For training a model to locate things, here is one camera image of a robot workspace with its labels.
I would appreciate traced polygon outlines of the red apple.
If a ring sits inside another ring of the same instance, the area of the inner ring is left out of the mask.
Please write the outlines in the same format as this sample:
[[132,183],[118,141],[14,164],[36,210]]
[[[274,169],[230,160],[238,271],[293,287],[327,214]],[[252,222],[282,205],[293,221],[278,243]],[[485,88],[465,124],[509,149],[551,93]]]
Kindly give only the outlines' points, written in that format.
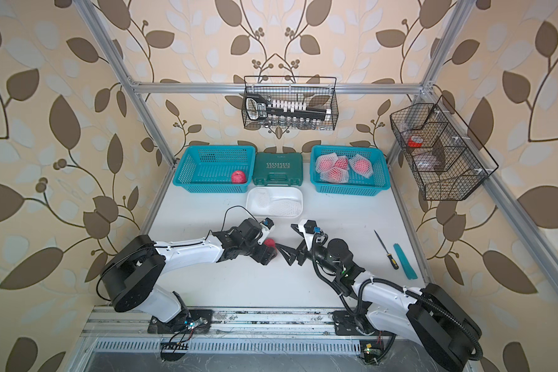
[[233,184],[246,184],[247,176],[241,170],[236,170],[231,174],[231,181]]
[[275,243],[275,241],[274,241],[273,239],[271,239],[271,238],[266,239],[263,243],[264,243],[264,245],[267,246],[267,247],[270,247],[270,248],[273,248],[273,249],[276,248],[276,243]]

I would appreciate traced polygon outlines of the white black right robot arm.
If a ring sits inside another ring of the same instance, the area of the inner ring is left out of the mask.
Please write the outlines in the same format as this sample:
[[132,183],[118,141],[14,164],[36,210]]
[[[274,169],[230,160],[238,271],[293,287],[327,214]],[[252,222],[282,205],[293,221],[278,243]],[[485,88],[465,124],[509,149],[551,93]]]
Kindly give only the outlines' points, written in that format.
[[339,296],[358,333],[386,331],[413,341],[447,371],[462,371],[484,356],[480,327],[438,285],[410,288],[356,264],[347,243],[304,235],[296,248],[277,244],[288,264],[309,260],[316,276]]

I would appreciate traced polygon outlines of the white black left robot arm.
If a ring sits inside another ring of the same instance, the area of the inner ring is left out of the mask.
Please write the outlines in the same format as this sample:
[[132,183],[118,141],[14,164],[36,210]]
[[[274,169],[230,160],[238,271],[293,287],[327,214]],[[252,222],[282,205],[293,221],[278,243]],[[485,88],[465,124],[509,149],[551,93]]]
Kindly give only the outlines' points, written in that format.
[[250,257],[267,265],[277,256],[276,249],[264,244],[274,229],[272,219],[259,222],[245,219],[228,230],[209,232],[199,240],[156,242],[139,235],[104,266],[99,283],[105,299],[116,312],[139,310],[172,331],[191,326],[188,307],[175,291],[158,285],[160,276],[197,264],[212,264]]

